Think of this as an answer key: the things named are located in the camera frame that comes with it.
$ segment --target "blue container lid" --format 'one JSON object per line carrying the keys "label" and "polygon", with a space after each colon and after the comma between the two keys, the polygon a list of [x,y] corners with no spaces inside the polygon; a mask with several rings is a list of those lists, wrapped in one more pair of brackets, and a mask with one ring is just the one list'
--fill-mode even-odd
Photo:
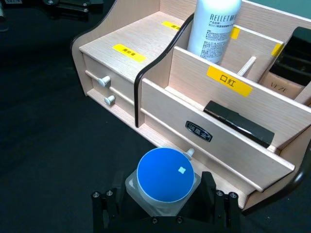
{"label": "blue container lid", "polygon": [[147,152],[137,168],[138,184],[152,199],[175,202],[192,189],[194,171],[189,159],[171,148],[156,148]]}

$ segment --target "screw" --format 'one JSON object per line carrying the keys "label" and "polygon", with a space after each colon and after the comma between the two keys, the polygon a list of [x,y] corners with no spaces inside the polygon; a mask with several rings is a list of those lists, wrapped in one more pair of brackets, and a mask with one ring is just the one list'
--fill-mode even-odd
{"label": "screw", "polygon": [[178,223],[178,224],[181,224],[181,223],[183,223],[183,219],[182,219],[182,217],[177,217],[177,219],[176,219],[176,222]]}
{"label": "screw", "polygon": [[230,197],[232,197],[232,198],[237,198],[238,195],[237,195],[236,193],[230,193]]}
{"label": "screw", "polygon": [[109,197],[112,196],[112,194],[113,194],[113,192],[112,192],[111,190],[109,190],[108,192],[106,192],[106,195],[109,196]]}
{"label": "screw", "polygon": [[93,193],[93,197],[94,197],[94,198],[99,197],[99,192],[95,192],[95,193]]}
{"label": "screw", "polygon": [[216,194],[217,194],[219,197],[221,197],[221,196],[224,195],[224,193],[223,193],[222,191],[220,191],[220,190],[217,190]]}
{"label": "screw", "polygon": [[154,217],[152,218],[152,221],[151,221],[153,224],[157,224],[158,220]]}

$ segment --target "white lotion bottle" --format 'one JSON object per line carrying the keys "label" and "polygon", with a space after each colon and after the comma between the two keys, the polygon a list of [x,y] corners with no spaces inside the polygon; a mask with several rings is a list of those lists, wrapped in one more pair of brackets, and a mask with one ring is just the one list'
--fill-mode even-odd
{"label": "white lotion bottle", "polygon": [[198,0],[188,51],[220,63],[242,0]]}

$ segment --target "wooden compartment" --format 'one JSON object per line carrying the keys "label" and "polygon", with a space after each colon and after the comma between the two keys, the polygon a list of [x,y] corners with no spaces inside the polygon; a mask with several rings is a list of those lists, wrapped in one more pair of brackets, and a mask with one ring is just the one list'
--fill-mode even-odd
{"label": "wooden compartment", "polygon": [[[195,148],[196,172],[210,171],[217,188],[238,193],[240,208],[249,211],[288,193],[308,167],[311,110],[297,101],[309,100],[311,84],[294,101],[257,82],[293,30],[311,28],[311,20],[243,0],[235,33],[217,66],[185,50],[195,4],[116,0],[98,26],[74,40],[72,55],[86,95],[157,147]],[[240,95],[211,79],[210,67],[251,93]],[[111,84],[102,87],[97,80],[105,76]],[[116,101],[108,106],[104,98],[111,95]],[[272,146],[265,149],[205,114],[210,100],[276,133]],[[210,144],[187,131],[189,117],[213,132]]]}

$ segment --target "yellow sticker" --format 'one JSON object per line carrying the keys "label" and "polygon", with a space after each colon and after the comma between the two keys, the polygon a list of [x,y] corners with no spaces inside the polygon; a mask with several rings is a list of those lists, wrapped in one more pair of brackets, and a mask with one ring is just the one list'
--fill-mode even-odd
{"label": "yellow sticker", "polygon": [[240,95],[244,97],[248,97],[249,94],[252,92],[253,88],[242,81],[224,73],[223,71],[210,66],[207,70],[207,76],[211,77],[213,80],[225,85],[226,87],[230,88],[238,92]]}
{"label": "yellow sticker", "polygon": [[240,29],[239,28],[236,28],[236,27],[233,27],[232,31],[231,31],[231,38],[232,39],[238,39],[239,37],[239,33],[240,33]]}
{"label": "yellow sticker", "polygon": [[278,56],[282,51],[283,46],[284,46],[283,44],[277,43],[274,49],[272,50],[271,55],[274,57]]}
{"label": "yellow sticker", "polygon": [[143,62],[146,57],[139,54],[138,52],[135,52],[132,49],[129,49],[128,47],[122,45],[122,44],[117,44],[113,47],[114,50],[124,54],[125,56],[128,56],[130,58],[132,58],[133,60],[137,61],[137,62]]}
{"label": "yellow sticker", "polygon": [[176,31],[178,31],[180,29],[180,26],[173,24],[171,22],[168,22],[168,21],[163,22],[162,25],[167,26],[169,28],[173,28]]}

